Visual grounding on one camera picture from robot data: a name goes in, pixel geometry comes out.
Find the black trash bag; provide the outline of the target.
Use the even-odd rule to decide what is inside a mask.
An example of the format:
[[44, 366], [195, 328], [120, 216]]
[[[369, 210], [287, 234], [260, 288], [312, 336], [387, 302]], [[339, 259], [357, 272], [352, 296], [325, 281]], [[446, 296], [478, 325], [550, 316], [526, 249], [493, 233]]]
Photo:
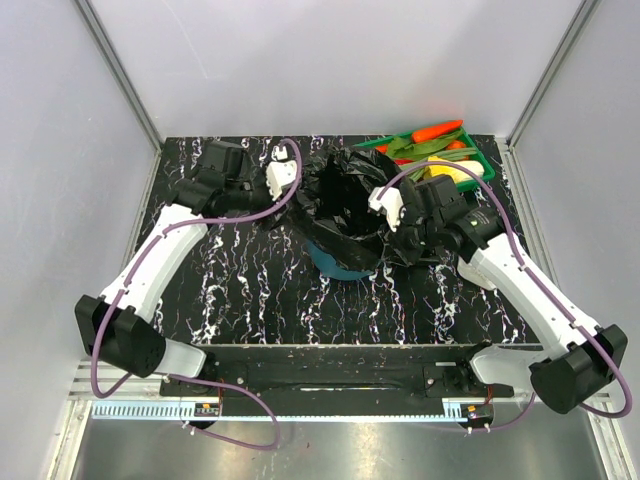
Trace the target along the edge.
[[[259, 225], [293, 230], [347, 270], [373, 272], [382, 263], [413, 266], [421, 260], [394, 258], [386, 219], [368, 206], [373, 189], [385, 186], [399, 172], [392, 159], [375, 149], [326, 147], [305, 160], [293, 198]], [[407, 209], [403, 223], [412, 224], [424, 202], [410, 180], [403, 179], [396, 187]]]

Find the teal plastic trash bin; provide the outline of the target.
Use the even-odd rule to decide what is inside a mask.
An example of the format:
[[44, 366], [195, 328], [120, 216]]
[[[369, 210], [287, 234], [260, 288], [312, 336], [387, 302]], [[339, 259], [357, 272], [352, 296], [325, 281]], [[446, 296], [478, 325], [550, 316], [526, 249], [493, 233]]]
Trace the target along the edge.
[[311, 241], [306, 242], [306, 248], [312, 263], [327, 278], [338, 281], [357, 281], [372, 274], [372, 271], [347, 270], [341, 267], [333, 256], [318, 248]]

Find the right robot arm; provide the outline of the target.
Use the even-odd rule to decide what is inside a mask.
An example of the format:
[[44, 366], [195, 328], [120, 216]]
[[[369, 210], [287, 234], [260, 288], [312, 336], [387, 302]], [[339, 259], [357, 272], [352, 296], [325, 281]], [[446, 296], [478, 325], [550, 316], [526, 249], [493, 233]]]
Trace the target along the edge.
[[566, 414], [620, 378], [625, 332], [600, 325], [558, 289], [527, 256], [503, 207], [470, 207], [447, 176], [407, 189], [401, 184], [395, 179], [377, 187], [368, 199], [385, 216], [391, 240], [412, 253], [438, 247], [456, 253], [458, 274], [504, 296], [540, 345], [520, 350], [483, 342], [470, 348], [454, 369], [462, 393], [508, 386]]

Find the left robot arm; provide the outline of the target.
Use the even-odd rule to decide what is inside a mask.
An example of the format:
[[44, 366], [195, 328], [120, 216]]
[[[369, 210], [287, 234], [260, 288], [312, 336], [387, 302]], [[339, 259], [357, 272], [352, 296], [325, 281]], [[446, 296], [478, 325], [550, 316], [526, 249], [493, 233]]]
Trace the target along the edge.
[[82, 296], [74, 313], [85, 351], [126, 373], [182, 376], [193, 394], [213, 390], [217, 372], [199, 348], [159, 333], [152, 325], [164, 290], [211, 220], [234, 212], [257, 214], [274, 203], [263, 173], [249, 168], [243, 147], [206, 144], [195, 166], [169, 190], [156, 223], [119, 276], [96, 297]]

